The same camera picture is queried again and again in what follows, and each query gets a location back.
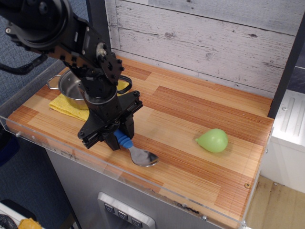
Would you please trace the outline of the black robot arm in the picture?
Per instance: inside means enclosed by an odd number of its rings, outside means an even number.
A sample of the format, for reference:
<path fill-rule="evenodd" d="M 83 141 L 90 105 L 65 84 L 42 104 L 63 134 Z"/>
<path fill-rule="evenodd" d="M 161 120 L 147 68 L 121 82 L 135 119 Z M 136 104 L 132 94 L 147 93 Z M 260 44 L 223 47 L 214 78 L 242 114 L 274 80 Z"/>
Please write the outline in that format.
<path fill-rule="evenodd" d="M 89 117 L 78 133 L 90 148 L 104 141 L 112 150 L 131 148 L 133 114 L 142 107 L 138 91 L 117 89 L 122 61 L 102 36 L 75 15 L 66 0 L 3 0 L 0 14 L 6 33 L 18 46 L 61 60 L 80 79 Z"/>

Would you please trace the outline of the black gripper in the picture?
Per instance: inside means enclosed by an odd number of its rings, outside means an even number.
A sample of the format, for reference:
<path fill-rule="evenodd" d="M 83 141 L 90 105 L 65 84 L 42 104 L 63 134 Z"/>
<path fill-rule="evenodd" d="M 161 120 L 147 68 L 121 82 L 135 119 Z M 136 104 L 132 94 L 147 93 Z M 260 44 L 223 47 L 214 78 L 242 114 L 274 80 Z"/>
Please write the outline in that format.
<path fill-rule="evenodd" d="M 78 132 L 78 138 L 87 149 L 104 141 L 113 151 L 120 150 L 114 134 L 116 130 L 122 131 L 130 139 L 134 137 L 133 114 L 143 107 L 139 91 L 120 96 L 115 94 L 101 103 L 96 103 L 99 99 L 89 97 L 83 90 L 81 94 L 88 106 L 89 117 Z"/>

